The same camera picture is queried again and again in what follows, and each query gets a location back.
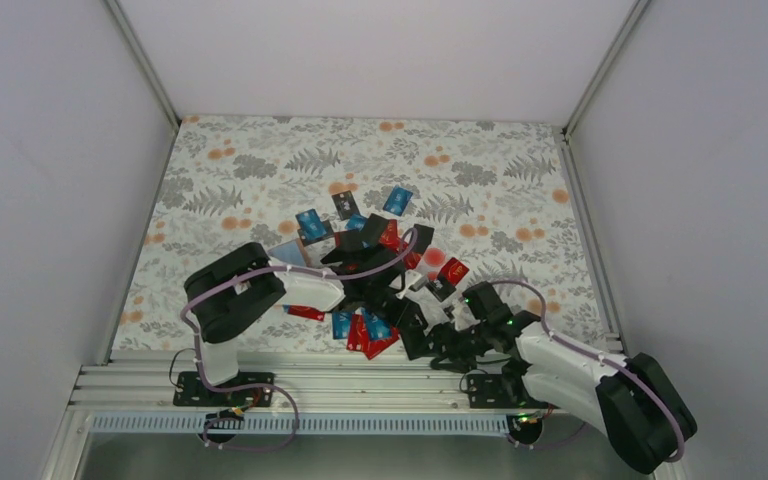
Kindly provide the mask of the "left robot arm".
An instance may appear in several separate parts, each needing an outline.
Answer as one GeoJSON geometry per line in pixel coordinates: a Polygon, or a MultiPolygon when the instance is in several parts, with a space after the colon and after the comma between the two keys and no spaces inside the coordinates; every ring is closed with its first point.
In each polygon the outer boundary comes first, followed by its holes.
{"type": "Polygon", "coordinates": [[[193,330],[199,392],[215,405],[238,391],[236,339],[275,306],[321,312],[373,310],[382,316],[398,299],[391,286],[407,280],[406,260],[417,251],[384,245],[336,249],[335,268],[292,265],[247,243],[192,273],[184,281],[187,303],[180,317],[193,330]]]}

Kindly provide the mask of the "tan leather card holder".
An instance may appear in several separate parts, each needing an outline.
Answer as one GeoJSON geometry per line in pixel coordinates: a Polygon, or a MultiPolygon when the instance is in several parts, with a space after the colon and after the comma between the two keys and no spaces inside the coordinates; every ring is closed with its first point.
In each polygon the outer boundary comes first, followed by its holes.
{"type": "Polygon", "coordinates": [[[295,266],[310,265],[310,257],[305,249],[304,244],[302,243],[302,240],[299,238],[272,247],[267,251],[267,253],[270,257],[277,259],[285,264],[295,266]]]}

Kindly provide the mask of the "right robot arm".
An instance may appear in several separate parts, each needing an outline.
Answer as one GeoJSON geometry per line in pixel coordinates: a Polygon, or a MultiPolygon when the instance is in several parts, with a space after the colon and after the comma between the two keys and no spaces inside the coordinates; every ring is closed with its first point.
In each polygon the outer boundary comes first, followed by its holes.
{"type": "Polygon", "coordinates": [[[465,292],[443,279],[426,286],[438,307],[428,331],[431,367],[477,371],[487,353],[504,356],[500,382],[515,407],[558,407],[601,432],[632,469],[649,474],[680,460],[698,424],[658,361],[612,354],[553,327],[540,314],[515,312],[479,282],[465,292]]]}

